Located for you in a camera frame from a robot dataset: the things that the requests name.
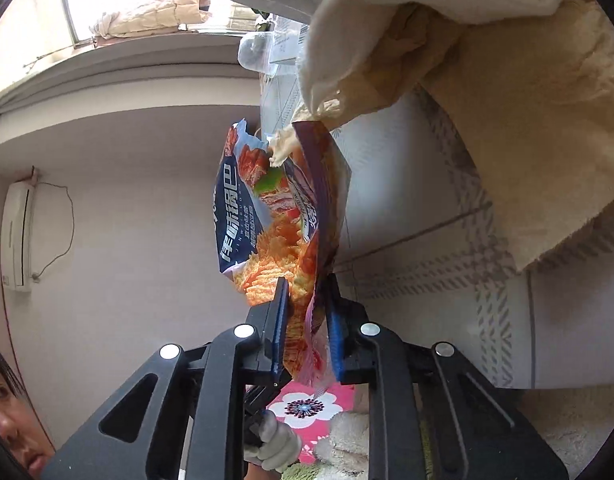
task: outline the human eye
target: human eye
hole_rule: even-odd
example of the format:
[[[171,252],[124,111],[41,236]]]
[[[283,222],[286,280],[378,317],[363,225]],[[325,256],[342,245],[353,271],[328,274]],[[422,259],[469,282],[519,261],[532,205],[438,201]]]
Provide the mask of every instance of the human eye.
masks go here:
[[[10,394],[9,388],[5,384],[0,384],[0,400],[7,399]]]

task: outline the potato chip bag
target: potato chip bag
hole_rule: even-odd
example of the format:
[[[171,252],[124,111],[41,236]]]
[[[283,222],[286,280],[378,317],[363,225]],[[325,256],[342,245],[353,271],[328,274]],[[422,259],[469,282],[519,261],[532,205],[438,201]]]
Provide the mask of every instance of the potato chip bag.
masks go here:
[[[268,142],[249,135],[245,120],[227,134],[213,198],[220,270],[247,303],[271,301],[276,281],[289,282],[293,314],[284,364],[294,379],[323,387],[326,344],[315,334],[324,312],[314,301],[319,276],[331,270],[342,228],[351,171],[320,122],[294,123],[295,149],[270,165]]]

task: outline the electrical cord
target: electrical cord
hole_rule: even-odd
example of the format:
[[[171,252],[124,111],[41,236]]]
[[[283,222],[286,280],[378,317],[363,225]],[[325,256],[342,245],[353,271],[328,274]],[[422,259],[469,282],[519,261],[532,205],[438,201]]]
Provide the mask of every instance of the electrical cord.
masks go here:
[[[73,200],[71,199],[71,196],[69,195],[69,187],[67,187],[67,186],[58,186],[58,184],[51,184],[49,182],[38,182],[37,186],[39,186],[40,184],[45,184],[46,186],[58,187],[60,189],[64,189],[65,193],[67,193],[67,198],[69,199],[69,202],[71,202],[71,240],[69,240],[69,247],[67,247],[67,250],[64,253],[58,254],[58,256],[56,256],[52,261],[50,261],[48,264],[46,264],[42,268],[42,270],[40,272],[33,272],[32,273],[31,279],[34,280],[34,282],[36,282],[36,283],[40,281],[40,277],[42,276],[42,273],[45,272],[45,270],[47,270],[47,267],[52,265],[53,262],[55,262],[59,258],[65,256],[65,254],[67,254],[69,251],[71,251],[71,246],[73,245],[73,235],[74,235],[74,233],[76,231],[76,218],[75,218],[74,213],[73,213]]]

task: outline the black hair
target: black hair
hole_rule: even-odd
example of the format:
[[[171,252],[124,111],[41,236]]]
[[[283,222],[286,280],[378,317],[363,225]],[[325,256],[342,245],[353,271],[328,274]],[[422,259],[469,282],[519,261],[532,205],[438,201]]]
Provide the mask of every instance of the black hair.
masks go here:
[[[24,388],[0,353],[0,374],[4,378],[11,392],[19,397],[25,396]],[[29,473],[18,463],[18,460],[11,454],[7,445],[0,437],[0,480],[30,480]]]
[[[11,366],[9,366],[9,363],[7,363],[6,359],[2,356],[1,353],[0,353],[0,374],[2,375],[5,382],[7,383],[7,386],[9,387],[9,389],[15,396],[26,397],[26,392],[23,388],[22,383],[20,382],[20,379],[18,379],[18,376],[11,369]]]

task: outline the plastic bag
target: plastic bag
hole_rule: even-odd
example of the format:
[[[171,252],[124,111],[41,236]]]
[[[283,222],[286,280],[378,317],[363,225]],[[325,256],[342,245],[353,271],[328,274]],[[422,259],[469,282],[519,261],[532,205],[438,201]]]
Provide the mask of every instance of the plastic bag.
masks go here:
[[[324,391],[333,375],[326,330],[314,339],[324,322],[314,291],[338,249],[351,171],[322,123],[293,127],[299,145],[278,168],[244,120],[229,129],[213,219],[220,270],[250,305],[272,300],[280,276],[289,282],[283,363],[294,379]]]

